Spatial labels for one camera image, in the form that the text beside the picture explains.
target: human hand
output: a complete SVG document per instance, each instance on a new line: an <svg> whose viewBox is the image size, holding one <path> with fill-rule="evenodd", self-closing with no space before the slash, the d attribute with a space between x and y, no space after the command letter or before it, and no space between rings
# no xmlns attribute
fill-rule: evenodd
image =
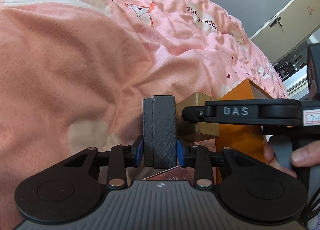
<svg viewBox="0 0 320 230"><path fill-rule="evenodd" d="M294 171L282 167L278 163L273 148L268 143L264 147L264 158L269 162L270 166L293 177L297 177L297 174ZM312 142L303 148L295 150L291 156L291 162L295 167L310 167L320 164L320 141Z"/></svg>

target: screw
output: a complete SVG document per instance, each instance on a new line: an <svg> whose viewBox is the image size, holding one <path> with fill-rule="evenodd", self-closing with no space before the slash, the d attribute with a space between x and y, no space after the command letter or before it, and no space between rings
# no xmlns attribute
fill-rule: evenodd
<svg viewBox="0 0 320 230"><path fill-rule="evenodd" d="M212 185L212 181L206 178L198 179L197 185L199 187L210 187Z"/></svg>
<svg viewBox="0 0 320 230"><path fill-rule="evenodd" d="M121 187L122 185L124 185L124 180L120 178L113 178L109 180L109 185L112 187Z"/></svg>

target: gray gripper base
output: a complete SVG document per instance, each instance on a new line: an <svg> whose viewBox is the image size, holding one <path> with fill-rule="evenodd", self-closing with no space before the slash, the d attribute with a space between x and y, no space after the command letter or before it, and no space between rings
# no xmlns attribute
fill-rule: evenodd
<svg viewBox="0 0 320 230"><path fill-rule="evenodd" d="M153 167L153 99L143 99L144 166Z"/></svg>
<svg viewBox="0 0 320 230"><path fill-rule="evenodd" d="M153 167L177 164L177 122L174 96L153 96Z"/></svg>
<svg viewBox="0 0 320 230"><path fill-rule="evenodd" d="M293 170L291 163L292 144L290 137L285 135L274 135L268 142L273 148L278 162L281 166Z"/></svg>
<svg viewBox="0 0 320 230"><path fill-rule="evenodd" d="M126 190L110 192L90 215L64 225L24 221L17 230L303 230L297 221L258 226L225 211L212 192L187 181L136 180Z"/></svg>

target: das logo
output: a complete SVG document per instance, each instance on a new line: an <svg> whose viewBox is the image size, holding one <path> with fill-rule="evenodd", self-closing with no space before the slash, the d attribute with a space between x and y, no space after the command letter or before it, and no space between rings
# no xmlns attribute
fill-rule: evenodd
<svg viewBox="0 0 320 230"><path fill-rule="evenodd" d="M223 114L224 115L242 115L247 116L249 114L249 108L247 107L224 107Z"/></svg>

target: orange box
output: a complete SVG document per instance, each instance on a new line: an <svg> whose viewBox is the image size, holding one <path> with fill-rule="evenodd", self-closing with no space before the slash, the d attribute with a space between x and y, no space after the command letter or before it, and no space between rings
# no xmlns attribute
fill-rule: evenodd
<svg viewBox="0 0 320 230"><path fill-rule="evenodd" d="M220 100L270 99L268 93L249 79L244 80ZM263 156L265 138L260 125L225 125L220 124L220 137L215 139L216 151L223 147L232 147L251 157L266 162ZM220 173L217 173L217 183L221 183Z"/></svg>

